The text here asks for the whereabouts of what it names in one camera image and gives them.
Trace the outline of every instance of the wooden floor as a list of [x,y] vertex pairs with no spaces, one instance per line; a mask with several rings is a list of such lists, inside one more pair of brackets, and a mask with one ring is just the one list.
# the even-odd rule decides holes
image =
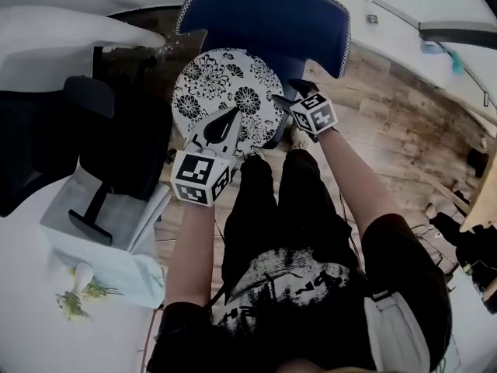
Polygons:
[[[176,77],[198,55],[203,38],[201,32],[175,36],[176,16],[177,10],[174,9],[121,16],[120,19],[129,23],[165,34],[168,45],[158,53],[150,49],[118,49],[106,53],[96,65],[96,76],[106,79],[121,72],[133,75],[137,63],[153,54],[158,57],[158,67],[147,73],[147,86],[170,101]],[[463,193],[470,197],[478,182],[465,157],[471,148],[481,149],[483,129],[457,103],[441,96],[434,87],[400,65],[362,47],[352,46],[344,78],[333,79],[315,63],[308,64],[304,77],[316,82],[331,97],[339,116],[337,128],[340,133],[394,193],[407,222],[433,260],[440,263],[444,271],[449,271],[457,262],[454,248],[437,235],[433,227],[428,226],[424,209],[431,201],[439,210],[454,214],[457,221],[461,221],[462,217],[453,205],[429,184],[422,182],[408,165],[413,162],[447,187],[451,187],[454,180],[460,181]],[[177,131],[173,131],[170,145],[182,147]],[[276,149],[264,151],[273,168],[276,196],[288,148],[288,143],[284,141]],[[339,190],[319,145],[313,145],[311,153],[318,160],[321,177],[337,211],[341,211]],[[170,167],[165,167],[162,179],[168,178],[169,170]],[[213,292],[221,286],[221,233],[235,202],[239,181],[237,174],[216,203]],[[173,197],[162,214],[162,222],[155,226],[159,259],[165,267],[177,239],[182,212],[183,205]],[[348,209],[347,217],[352,218]],[[360,251],[356,227],[353,221],[350,224]]]

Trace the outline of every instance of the black t-shirt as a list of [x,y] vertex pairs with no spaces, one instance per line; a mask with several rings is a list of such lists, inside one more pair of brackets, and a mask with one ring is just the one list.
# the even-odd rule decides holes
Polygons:
[[362,243],[367,280],[355,267],[315,261],[311,249],[278,249],[252,261],[213,315],[168,305],[151,371],[275,371],[296,357],[326,370],[374,370],[364,297],[385,290],[407,301],[435,368],[451,331],[443,273],[396,214],[372,223]]

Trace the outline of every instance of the blue chair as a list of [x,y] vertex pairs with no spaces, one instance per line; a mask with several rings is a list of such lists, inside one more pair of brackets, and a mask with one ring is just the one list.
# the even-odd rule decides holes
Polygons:
[[[307,60],[340,78],[349,56],[349,12],[336,0],[186,0],[176,34],[194,30],[207,31],[202,52],[243,48],[263,59],[291,100],[297,92],[287,80],[302,78]],[[286,120],[264,148],[278,145]]]

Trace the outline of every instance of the black and white floral plate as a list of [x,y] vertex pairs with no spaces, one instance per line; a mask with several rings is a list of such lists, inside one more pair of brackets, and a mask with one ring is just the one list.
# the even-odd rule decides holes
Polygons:
[[199,55],[183,69],[172,94],[172,114],[188,139],[207,115],[238,106],[243,117],[236,155],[246,155],[270,140],[281,123],[283,113],[272,94],[282,96],[283,88],[262,59],[246,50],[220,48]]

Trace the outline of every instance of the person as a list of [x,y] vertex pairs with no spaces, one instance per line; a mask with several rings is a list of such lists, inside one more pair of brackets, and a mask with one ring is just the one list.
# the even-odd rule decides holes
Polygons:
[[291,134],[278,204],[261,154],[242,164],[224,228],[225,305],[213,314],[214,208],[186,205],[149,371],[428,372],[442,359],[452,322],[443,272],[390,192],[337,131],[320,133],[358,226],[364,275],[309,137]]
[[[452,192],[466,204],[459,182],[455,181]],[[457,205],[458,211],[466,217]],[[464,271],[471,275],[474,285],[481,292],[484,306],[491,314],[497,312],[497,229],[494,226],[483,228],[478,225],[470,231],[459,232],[460,224],[447,214],[437,212],[430,203],[426,206],[426,216],[450,244],[456,247],[456,258]]]

